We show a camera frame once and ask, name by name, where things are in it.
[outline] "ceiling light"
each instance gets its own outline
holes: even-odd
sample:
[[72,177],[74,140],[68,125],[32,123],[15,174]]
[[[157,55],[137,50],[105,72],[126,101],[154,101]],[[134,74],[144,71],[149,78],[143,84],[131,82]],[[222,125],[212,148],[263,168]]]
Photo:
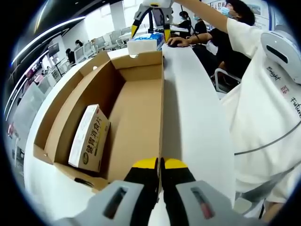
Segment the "ceiling light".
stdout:
[[69,24],[69,23],[72,23],[74,21],[78,21],[78,20],[82,20],[84,19],[85,16],[81,16],[81,17],[78,17],[78,18],[75,18],[75,19],[72,19],[72,20],[68,20],[68,21],[65,21],[61,24],[58,24],[50,29],[48,29],[47,31],[43,32],[42,34],[40,34],[38,37],[36,37],[34,40],[32,40],[30,43],[28,43],[18,54],[17,56],[13,59],[13,61],[11,62],[10,65],[12,65],[17,59],[18,57],[23,54],[30,46],[32,46],[36,41],[38,41],[40,38],[44,37],[45,35],[47,35],[48,33],[54,31],[55,29],[59,28],[59,27],[62,27],[66,24]]

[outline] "white t-shirt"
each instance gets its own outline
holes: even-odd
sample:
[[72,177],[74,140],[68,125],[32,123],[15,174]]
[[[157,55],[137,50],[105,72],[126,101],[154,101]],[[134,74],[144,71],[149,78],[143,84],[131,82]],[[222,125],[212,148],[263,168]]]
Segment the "white t-shirt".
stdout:
[[[239,152],[243,152],[280,138],[300,122],[294,103],[301,104],[301,86],[267,58],[260,41],[262,30],[230,18],[227,29],[233,50],[252,59],[241,84],[222,99],[231,136]],[[250,191],[300,160],[301,126],[271,146],[235,156],[237,191]],[[285,202],[300,174],[301,164],[276,185],[267,200]]]

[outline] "open cardboard box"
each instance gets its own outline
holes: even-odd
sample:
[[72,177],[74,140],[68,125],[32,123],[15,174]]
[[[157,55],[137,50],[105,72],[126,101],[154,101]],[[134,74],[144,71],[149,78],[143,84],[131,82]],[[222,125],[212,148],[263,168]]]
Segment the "open cardboard box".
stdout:
[[[162,52],[113,60],[106,52],[98,54],[52,102],[34,141],[34,156],[97,191],[123,180],[138,160],[161,155],[163,86]],[[99,104],[111,122],[97,174],[68,165],[77,127],[92,104]]]

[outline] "small product box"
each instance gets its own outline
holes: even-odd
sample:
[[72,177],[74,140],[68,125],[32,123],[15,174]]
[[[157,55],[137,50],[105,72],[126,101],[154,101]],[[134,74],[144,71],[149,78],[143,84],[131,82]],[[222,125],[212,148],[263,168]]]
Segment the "small product box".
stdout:
[[99,105],[89,105],[76,131],[68,163],[80,169],[99,172],[109,127],[110,122]]

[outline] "computer mouse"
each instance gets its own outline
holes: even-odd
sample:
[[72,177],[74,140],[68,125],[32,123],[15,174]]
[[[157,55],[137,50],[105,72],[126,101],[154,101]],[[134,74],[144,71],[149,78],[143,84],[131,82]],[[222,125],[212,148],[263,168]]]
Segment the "computer mouse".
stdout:
[[181,41],[179,40],[176,40],[172,45],[171,44],[168,44],[169,47],[172,47],[172,48],[175,48],[175,47],[179,47],[178,44],[182,43]]

